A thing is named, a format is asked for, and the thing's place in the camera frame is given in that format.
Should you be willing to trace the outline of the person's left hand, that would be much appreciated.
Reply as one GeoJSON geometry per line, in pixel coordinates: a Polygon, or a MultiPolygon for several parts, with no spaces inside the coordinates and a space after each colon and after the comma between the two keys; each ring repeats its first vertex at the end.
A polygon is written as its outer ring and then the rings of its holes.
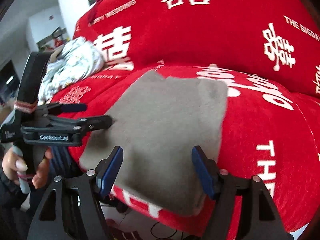
{"type": "MultiPolygon", "coordinates": [[[[52,158],[53,154],[51,150],[47,149],[45,156],[38,165],[36,174],[32,179],[35,189],[40,189],[46,185],[48,180],[50,160],[52,158]]],[[[7,178],[18,185],[18,172],[25,172],[27,168],[28,167],[23,158],[14,153],[13,147],[9,148],[2,160],[2,169],[7,178]]]]}

